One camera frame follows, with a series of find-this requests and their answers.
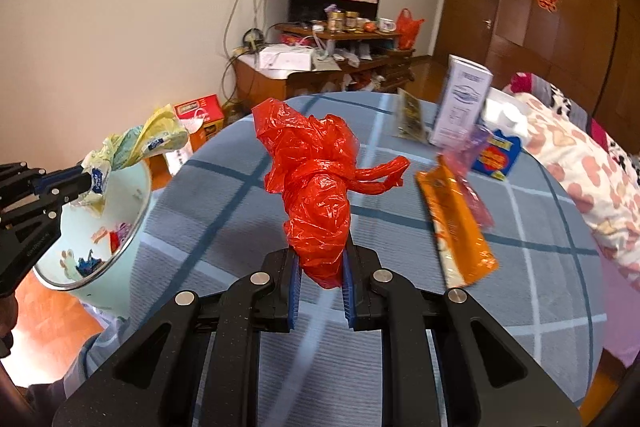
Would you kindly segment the orange plastic bag on cabinet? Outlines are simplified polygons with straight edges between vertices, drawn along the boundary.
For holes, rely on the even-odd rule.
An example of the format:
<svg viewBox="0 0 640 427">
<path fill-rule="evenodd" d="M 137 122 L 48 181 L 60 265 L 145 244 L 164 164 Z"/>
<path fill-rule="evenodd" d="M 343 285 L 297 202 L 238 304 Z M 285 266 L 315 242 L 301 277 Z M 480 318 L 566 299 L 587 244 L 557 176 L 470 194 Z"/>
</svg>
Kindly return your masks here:
<svg viewBox="0 0 640 427">
<path fill-rule="evenodd" d="M 396 20 L 396 31 L 399 34 L 398 49 L 411 50 L 414 47 L 424 22 L 424 18 L 414 18 L 407 8 L 400 11 Z"/>
</svg>

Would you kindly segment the white milk carton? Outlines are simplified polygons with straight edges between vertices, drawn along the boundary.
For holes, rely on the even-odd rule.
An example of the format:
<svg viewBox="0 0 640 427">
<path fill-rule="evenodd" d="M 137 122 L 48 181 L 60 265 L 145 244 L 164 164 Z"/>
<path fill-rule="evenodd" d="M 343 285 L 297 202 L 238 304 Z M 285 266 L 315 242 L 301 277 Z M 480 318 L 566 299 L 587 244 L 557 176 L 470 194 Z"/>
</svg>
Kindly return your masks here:
<svg viewBox="0 0 640 427">
<path fill-rule="evenodd" d="M 443 148 L 465 139 L 480 118 L 491 83 L 492 74 L 488 68 L 450 54 L 428 142 Z"/>
</svg>

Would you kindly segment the red cardboard box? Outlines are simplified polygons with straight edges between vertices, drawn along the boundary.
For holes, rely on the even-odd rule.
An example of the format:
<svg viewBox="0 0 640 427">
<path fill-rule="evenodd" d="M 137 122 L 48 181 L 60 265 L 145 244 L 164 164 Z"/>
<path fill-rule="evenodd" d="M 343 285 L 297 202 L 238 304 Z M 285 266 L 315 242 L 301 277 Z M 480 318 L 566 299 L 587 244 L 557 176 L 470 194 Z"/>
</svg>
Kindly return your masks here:
<svg viewBox="0 0 640 427">
<path fill-rule="evenodd" d="M 183 126 L 190 133 L 189 144 L 193 152 L 221 132 L 224 127 L 224 113 L 216 94 L 176 104 L 174 109 Z"/>
</svg>

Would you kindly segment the wooden door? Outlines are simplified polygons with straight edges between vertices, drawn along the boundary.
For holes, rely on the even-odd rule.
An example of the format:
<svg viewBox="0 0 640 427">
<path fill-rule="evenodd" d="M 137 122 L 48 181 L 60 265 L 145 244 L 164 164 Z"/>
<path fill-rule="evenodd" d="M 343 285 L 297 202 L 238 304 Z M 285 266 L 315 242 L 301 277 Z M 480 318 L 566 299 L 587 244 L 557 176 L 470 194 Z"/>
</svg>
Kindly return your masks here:
<svg viewBox="0 0 640 427">
<path fill-rule="evenodd" d="M 484 64 L 499 0 L 444 0 L 434 59 L 448 64 L 450 55 Z"/>
</svg>

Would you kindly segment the white mug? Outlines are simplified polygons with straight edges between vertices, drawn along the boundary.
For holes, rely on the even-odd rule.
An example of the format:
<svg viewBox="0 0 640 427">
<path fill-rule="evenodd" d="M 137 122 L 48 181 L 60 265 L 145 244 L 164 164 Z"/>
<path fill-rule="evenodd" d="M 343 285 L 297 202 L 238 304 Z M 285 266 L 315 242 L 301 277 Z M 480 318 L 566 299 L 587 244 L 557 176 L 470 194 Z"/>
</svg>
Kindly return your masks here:
<svg viewBox="0 0 640 427">
<path fill-rule="evenodd" d="M 396 31 L 396 23 L 390 18 L 380 17 L 376 24 L 378 25 L 378 31 L 384 32 L 384 34 L 390 34 Z"/>
</svg>

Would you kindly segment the dark flat packet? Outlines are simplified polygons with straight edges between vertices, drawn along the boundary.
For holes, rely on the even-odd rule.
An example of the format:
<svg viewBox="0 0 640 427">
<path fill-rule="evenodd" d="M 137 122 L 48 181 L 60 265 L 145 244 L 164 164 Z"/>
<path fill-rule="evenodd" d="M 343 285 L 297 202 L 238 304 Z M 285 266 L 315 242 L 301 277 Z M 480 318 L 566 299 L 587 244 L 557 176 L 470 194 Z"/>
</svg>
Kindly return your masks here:
<svg viewBox="0 0 640 427">
<path fill-rule="evenodd" d="M 398 138 L 420 143 L 427 141 L 421 101 L 404 89 L 397 90 L 395 119 Z"/>
</svg>

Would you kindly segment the white flat box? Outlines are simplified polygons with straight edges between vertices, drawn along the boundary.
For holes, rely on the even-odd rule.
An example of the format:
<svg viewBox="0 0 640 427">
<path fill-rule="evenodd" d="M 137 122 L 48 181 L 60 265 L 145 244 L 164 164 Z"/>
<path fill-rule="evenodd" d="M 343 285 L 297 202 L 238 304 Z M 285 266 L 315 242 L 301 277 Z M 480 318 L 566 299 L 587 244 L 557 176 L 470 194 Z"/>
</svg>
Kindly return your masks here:
<svg viewBox="0 0 640 427">
<path fill-rule="evenodd" d="M 314 50 L 308 46 L 270 44 L 259 51 L 258 66 L 260 69 L 310 72 L 313 55 Z"/>
</svg>

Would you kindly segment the striped cow print blanket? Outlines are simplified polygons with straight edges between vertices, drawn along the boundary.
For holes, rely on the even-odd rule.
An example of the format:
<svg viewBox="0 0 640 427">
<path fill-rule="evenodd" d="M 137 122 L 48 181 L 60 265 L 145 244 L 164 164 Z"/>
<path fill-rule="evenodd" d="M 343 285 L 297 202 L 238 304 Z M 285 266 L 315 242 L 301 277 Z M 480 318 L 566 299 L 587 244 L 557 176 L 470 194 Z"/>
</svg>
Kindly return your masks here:
<svg viewBox="0 0 640 427">
<path fill-rule="evenodd" d="M 624 170 L 624 173 L 628 174 L 636 185 L 639 185 L 639 156 L 628 154 L 582 106 L 565 95 L 554 84 L 532 72 L 516 72 L 503 91 L 510 95 L 529 93 L 538 98 L 553 113 L 585 131 L 594 142 L 597 142 L 605 152 L 608 152 L 608 155 Z"/>
</svg>

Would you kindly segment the pink heart patterned quilt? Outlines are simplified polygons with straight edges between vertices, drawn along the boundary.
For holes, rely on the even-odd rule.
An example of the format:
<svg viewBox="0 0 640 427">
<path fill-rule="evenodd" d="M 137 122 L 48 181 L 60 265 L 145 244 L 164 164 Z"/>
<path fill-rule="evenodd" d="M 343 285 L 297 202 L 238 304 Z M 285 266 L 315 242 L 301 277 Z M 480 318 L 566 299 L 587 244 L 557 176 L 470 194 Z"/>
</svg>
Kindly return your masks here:
<svg viewBox="0 0 640 427">
<path fill-rule="evenodd" d="M 639 187 L 614 159 L 569 120 L 529 93 L 492 88 L 488 98 L 524 115 L 525 150 L 573 199 L 602 254 L 639 288 Z"/>
</svg>

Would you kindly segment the pink translucent plastic bag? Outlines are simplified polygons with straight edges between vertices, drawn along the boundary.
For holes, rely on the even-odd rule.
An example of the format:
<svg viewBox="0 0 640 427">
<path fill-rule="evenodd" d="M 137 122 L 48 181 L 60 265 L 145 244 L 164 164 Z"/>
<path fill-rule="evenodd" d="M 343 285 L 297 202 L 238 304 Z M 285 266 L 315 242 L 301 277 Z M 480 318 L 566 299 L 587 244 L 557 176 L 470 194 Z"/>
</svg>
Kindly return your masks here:
<svg viewBox="0 0 640 427">
<path fill-rule="evenodd" d="M 466 205 L 470 208 L 472 216 L 481 229 L 490 229 L 495 221 L 488 208 L 468 181 L 468 174 L 472 170 L 475 159 L 485 150 L 491 132 L 479 124 L 475 126 L 457 144 L 445 147 L 442 157 L 445 164 L 454 174 L 458 182 L 460 192 Z"/>
</svg>

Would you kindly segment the light blue trash bin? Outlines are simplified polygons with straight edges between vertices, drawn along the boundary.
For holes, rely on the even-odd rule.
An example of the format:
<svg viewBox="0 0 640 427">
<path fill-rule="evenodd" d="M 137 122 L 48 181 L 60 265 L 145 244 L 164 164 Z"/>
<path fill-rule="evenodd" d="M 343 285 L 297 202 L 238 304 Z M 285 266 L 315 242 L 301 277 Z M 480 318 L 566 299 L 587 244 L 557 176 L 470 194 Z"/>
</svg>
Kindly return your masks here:
<svg viewBox="0 0 640 427">
<path fill-rule="evenodd" d="M 100 217 L 86 208 L 63 208 L 61 237 L 36 263 L 38 281 L 112 317 L 130 315 L 130 280 L 143 225 L 153 208 L 152 178 L 144 162 L 114 172 Z M 129 222 L 131 232 L 112 255 L 108 231 Z"/>
</svg>

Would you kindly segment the blue yellow snack box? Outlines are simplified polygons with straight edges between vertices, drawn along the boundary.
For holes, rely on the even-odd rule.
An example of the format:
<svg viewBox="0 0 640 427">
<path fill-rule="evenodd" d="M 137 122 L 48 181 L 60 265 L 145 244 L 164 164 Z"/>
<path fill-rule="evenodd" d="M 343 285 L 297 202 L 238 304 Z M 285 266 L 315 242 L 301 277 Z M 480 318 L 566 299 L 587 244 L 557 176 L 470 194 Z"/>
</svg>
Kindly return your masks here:
<svg viewBox="0 0 640 427">
<path fill-rule="evenodd" d="M 487 144 L 475 158 L 472 169 L 483 176 L 504 181 L 522 151 L 522 140 L 517 135 L 491 132 Z"/>
</svg>

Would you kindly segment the red orange snack wrapper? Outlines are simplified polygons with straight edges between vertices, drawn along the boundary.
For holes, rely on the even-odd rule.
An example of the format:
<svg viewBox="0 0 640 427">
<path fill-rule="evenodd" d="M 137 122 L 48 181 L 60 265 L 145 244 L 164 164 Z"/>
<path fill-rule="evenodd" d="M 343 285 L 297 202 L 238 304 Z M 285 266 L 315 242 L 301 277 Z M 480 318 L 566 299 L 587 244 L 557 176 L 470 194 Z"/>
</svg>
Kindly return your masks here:
<svg viewBox="0 0 640 427">
<path fill-rule="evenodd" d="M 111 254 L 116 254 L 116 251 L 122 247 L 122 244 L 126 242 L 131 232 L 131 225 L 129 222 L 120 222 L 113 230 L 108 231 L 108 238 L 110 239 L 110 251 Z"/>
</svg>

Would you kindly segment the brown wooden wardrobe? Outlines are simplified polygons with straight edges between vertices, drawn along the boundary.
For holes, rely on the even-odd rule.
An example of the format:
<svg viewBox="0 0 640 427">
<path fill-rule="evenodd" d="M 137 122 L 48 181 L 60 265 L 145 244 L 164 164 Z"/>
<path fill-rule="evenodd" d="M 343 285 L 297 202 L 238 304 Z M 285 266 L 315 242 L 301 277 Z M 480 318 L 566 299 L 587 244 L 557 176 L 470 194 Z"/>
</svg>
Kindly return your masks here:
<svg viewBox="0 0 640 427">
<path fill-rule="evenodd" d="M 498 88 L 533 72 L 580 104 L 622 147 L 639 148 L 639 0 L 499 0 L 485 63 Z"/>
</svg>

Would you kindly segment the white green wrapper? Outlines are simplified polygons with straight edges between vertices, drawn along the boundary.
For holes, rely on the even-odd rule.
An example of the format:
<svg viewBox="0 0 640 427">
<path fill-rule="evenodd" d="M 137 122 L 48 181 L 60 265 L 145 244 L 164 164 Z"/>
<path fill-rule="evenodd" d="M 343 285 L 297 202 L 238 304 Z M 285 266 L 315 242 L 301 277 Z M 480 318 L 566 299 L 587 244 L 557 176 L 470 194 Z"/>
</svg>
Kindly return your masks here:
<svg viewBox="0 0 640 427">
<path fill-rule="evenodd" d="M 91 176 L 91 186 L 78 197 L 75 206 L 84 207 L 100 217 L 113 172 L 137 165 L 152 156 L 180 150 L 189 139 L 188 129 L 170 105 L 157 109 L 144 124 L 109 135 L 99 148 L 89 152 L 81 161 L 82 172 Z"/>
</svg>

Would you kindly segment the red plastic bag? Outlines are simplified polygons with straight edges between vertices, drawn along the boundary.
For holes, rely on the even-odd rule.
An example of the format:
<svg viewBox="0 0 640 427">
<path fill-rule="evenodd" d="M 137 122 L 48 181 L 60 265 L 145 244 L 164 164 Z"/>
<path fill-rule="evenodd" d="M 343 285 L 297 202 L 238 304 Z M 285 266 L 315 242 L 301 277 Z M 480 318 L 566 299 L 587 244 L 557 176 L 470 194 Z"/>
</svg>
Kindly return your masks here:
<svg viewBox="0 0 640 427">
<path fill-rule="evenodd" d="M 402 185 L 410 161 L 357 166 L 359 142 L 335 115 L 305 116 L 275 98 L 252 109 L 256 138 L 272 165 L 265 190 L 282 197 L 283 230 L 300 269 L 324 289 L 343 283 L 342 254 L 350 230 L 348 192 L 380 195 Z"/>
</svg>

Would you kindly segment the wooden tv cabinet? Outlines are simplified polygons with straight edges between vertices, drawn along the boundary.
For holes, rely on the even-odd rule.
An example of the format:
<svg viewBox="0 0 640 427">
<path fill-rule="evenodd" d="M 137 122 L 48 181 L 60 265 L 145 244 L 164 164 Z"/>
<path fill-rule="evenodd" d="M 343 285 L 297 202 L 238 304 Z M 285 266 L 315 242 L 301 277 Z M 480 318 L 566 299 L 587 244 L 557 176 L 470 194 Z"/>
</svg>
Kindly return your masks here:
<svg viewBox="0 0 640 427">
<path fill-rule="evenodd" d="M 277 23 L 274 43 L 247 43 L 232 61 L 232 100 L 249 109 L 266 98 L 286 100 L 324 91 L 394 92 L 416 76 L 412 71 L 413 49 L 398 49 L 398 33 L 379 31 L 334 32 L 293 23 Z M 308 46 L 314 50 L 310 72 L 260 69 L 258 53 L 270 44 Z"/>
</svg>

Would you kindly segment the orange long snack wrapper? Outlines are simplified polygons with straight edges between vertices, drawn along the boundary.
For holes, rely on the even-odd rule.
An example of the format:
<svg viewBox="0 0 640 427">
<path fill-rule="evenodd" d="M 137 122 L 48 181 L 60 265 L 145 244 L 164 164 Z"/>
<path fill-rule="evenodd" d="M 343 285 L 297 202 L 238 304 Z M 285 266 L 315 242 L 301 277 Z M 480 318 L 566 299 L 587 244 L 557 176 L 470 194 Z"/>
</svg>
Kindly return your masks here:
<svg viewBox="0 0 640 427">
<path fill-rule="evenodd" d="M 416 174 L 431 215 L 435 243 L 447 288 L 474 285 L 499 268 L 499 262 L 466 202 L 463 185 L 442 155 L 428 171 Z"/>
</svg>

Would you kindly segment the blue plaid tablecloth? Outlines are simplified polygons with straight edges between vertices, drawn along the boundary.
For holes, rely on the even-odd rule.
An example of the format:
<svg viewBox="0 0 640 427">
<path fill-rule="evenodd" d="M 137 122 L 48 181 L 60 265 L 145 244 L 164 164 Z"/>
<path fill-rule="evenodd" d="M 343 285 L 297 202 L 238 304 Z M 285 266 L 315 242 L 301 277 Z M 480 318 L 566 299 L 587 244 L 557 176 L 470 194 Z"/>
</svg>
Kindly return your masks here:
<svg viewBox="0 0 640 427">
<path fill-rule="evenodd" d="M 602 313 L 590 296 L 600 259 L 578 210 L 536 160 L 516 172 L 537 191 L 491 183 L 500 268 L 446 287 L 416 173 L 435 164 L 394 138 L 393 95 L 291 98 L 305 116 L 341 117 L 357 166 L 404 156 L 402 185 L 348 192 L 349 239 L 378 254 L 382 329 L 354 331 L 342 285 L 302 270 L 291 332 L 258 327 L 270 276 L 288 248 L 272 160 L 244 118 L 207 142 L 146 220 L 130 280 L 130 317 L 90 343 L 65 381 L 59 426 L 576 426 Z"/>
</svg>

